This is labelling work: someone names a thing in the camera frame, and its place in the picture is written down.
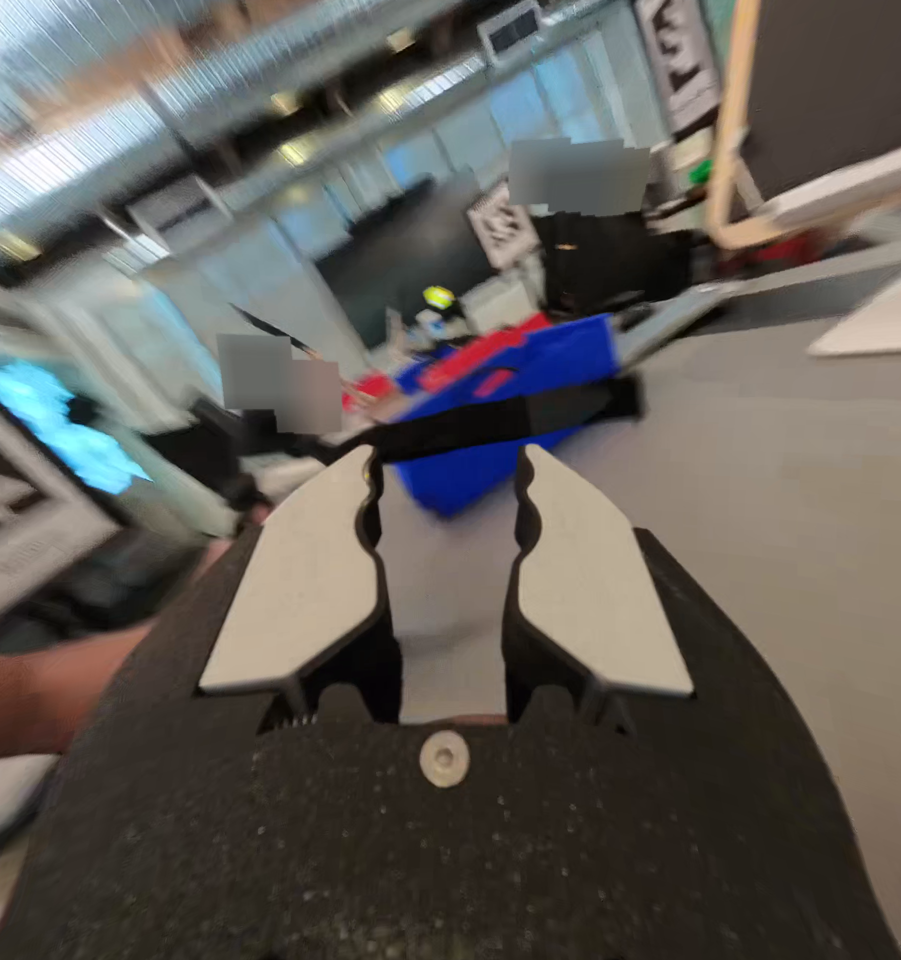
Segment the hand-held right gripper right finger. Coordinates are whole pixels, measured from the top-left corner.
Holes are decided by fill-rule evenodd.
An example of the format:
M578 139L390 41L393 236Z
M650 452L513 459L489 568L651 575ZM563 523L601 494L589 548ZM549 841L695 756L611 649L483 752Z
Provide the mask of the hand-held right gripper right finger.
M601 490L536 443L518 453L517 556L501 627L506 715L556 687L586 722L623 694L696 689L635 529Z

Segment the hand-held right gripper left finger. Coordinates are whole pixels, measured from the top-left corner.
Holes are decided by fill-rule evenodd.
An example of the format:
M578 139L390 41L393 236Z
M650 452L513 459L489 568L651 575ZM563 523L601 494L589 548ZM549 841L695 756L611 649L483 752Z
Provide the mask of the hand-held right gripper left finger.
M375 721L398 723L402 653L377 551L383 487L377 452L362 444L268 516L200 693L273 693L304 719L327 688L352 685Z

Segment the blue plastic bin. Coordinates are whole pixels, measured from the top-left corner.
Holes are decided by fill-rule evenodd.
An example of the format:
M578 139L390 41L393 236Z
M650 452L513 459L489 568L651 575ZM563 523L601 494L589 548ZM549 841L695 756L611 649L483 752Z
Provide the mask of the blue plastic bin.
M580 386L610 378L619 369L612 314L553 323L443 390L423 391L400 419ZM396 472L420 508L448 519L512 477L520 446L511 441L399 462Z

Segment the lit blue screen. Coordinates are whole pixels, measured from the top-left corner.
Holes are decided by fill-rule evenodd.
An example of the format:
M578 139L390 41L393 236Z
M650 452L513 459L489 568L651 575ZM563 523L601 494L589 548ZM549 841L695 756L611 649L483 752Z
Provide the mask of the lit blue screen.
M0 403L84 484L112 496L152 478L110 434L71 420L77 395L55 373L14 359L0 363Z

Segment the framed tag poster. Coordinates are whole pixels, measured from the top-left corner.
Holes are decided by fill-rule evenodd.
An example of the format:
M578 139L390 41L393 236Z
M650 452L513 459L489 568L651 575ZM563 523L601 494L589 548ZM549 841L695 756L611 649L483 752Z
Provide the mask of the framed tag poster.
M0 618L131 523L0 402Z

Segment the black white tag board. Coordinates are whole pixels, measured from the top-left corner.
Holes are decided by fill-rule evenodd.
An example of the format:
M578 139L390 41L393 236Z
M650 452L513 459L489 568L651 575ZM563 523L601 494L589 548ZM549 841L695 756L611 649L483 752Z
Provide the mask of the black white tag board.
M490 266L499 273L514 269L540 249L529 211L512 201L507 177L482 193L466 216Z
M698 1L633 1L668 132L676 142L713 126L721 71Z

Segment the person's left forearm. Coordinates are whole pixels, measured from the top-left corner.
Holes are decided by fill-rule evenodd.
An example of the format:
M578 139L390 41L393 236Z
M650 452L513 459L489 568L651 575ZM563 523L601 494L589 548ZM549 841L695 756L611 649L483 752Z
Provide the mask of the person's left forearm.
M65 753L157 622L27 654L0 654L0 760Z

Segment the red plastic bin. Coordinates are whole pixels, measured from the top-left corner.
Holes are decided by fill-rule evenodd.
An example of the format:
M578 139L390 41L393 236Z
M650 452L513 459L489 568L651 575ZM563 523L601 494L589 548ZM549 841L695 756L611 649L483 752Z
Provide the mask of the red plastic bin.
M522 323L505 326L455 347L450 354L436 360L419 378L420 390L435 394L467 377L505 350L522 345L532 333L552 327L544 313L537 313Z

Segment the grey pouch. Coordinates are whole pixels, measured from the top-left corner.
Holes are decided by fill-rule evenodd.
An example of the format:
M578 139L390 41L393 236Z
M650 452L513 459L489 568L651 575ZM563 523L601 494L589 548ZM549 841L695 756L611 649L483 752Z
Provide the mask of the grey pouch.
M629 370L654 354L694 324L744 294L747 283L740 280L696 284L667 301L650 307L643 318L619 330L614 338L621 370Z

